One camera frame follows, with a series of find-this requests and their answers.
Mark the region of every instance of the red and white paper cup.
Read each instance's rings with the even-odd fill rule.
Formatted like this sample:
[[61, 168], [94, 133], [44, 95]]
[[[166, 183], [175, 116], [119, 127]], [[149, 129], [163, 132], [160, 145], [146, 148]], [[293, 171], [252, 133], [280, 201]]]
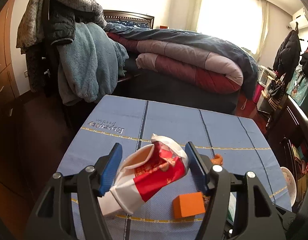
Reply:
[[151, 142], [121, 163], [114, 185], [98, 198], [104, 216], [121, 210], [132, 215], [162, 187], [187, 174], [188, 157], [178, 143], [156, 134]]

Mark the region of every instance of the white bowl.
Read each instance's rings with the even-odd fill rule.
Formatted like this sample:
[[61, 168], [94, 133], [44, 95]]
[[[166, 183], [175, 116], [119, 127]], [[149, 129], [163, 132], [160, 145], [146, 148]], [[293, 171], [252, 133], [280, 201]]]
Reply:
[[290, 195], [290, 200], [291, 200], [291, 206], [294, 205], [294, 202], [296, 200], [296, 183], [293, 178], [292, 173], [289, 171], [288, 168], [281, 167], [281, 171], [283, 172], [283, 176], [286, 181], [286, 185], [288, 186], [288, 192]]

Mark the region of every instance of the blue fleece blanket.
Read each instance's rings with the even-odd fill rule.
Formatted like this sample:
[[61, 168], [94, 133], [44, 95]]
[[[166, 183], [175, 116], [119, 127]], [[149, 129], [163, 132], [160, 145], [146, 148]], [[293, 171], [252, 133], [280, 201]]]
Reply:
[[258, 67], [255, 60], [241, 48], [229, 41], [216, 37], [203, 35], [191, 31], [173, 29], [145, 29], [124, 26], [121, 24], [107, 23], [105, 31], [119, 34], [127, 39], [133, 40], [158, 40], [169, 41], [178, 44], [189, 45], [196, 48], [206, 49], [218, 53], [233, 60], [243, 72], [242, 89], [248, 99], [252, 99], [256, 82]]
[[113, 93], [118, 75], [124, 76], [126, 49], [94, 23], [76, 23], [75, 40], [57, 49], [58, 89], [64, 105], [82, 99], [98, 103]]

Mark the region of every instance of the wooden desk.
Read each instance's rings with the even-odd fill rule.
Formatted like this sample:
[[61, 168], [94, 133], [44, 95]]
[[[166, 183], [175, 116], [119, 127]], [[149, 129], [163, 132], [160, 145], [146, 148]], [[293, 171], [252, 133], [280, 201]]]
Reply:
[[297, 200], [292, 208], [295, 211], [304, 195], [305, 178], [303, 178], [302, 187], [299, 184], [302, 181], [303, 174], [299, 164], [294, 159], [292, 145], [298, 148], [301, 144], [304, 144], [307, 148], [305, 157], [308, 159], [308, 118], [290, 96], [288, 96], [282, 110], [271, 124], [266, 137], [279, 165], [288, 168], [294, 176], [298, 191]]

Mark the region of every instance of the wooden cabinet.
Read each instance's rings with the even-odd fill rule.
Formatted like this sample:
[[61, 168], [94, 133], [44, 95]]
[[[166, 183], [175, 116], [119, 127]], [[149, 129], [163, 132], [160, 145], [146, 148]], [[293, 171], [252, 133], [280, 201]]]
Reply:
[[4, 47], [5, 47], [5, 60], [6, 66], [9, 66], [12, 62], [12, 56], [10, 53], [10, 23], [12, 19], [12, 8], [15, 0], [8, 0], [7, 2], [7, 12], [4, 30]]
[[12, 69], [10, 52], [10, 24], [14, 2], [15, 0], [8, 0], [0, 12], [0, 74], [7, 68], [6, 73], [12, 87], [12, 92], [18, 97], [19, 91]]
[[7, 15], [7, 4], [3, 7], [0, 12], [0, 72], [6, 68], [6, 60], [5, 60], [5, 22]]
[[32, 199], [23, 176], [17, 139], [15, 95], [19, 92], [10, 53], [14, 1], [8, 0], [0, 12], [0, 218], [17, 239], [23, 239]]
[[304, 145], [307, 151], [303, 154], [308, 160], [308, 118], [290, 96], [266, 136], [279, 165], [288, 168], [293, 174], [297, 185], [297, 199], [292, 210], [296, 211], [307, 184], [304, 184], [306, 176], [302, 174], [301, 167], [295, 160], [292, 145], [296, 148]]

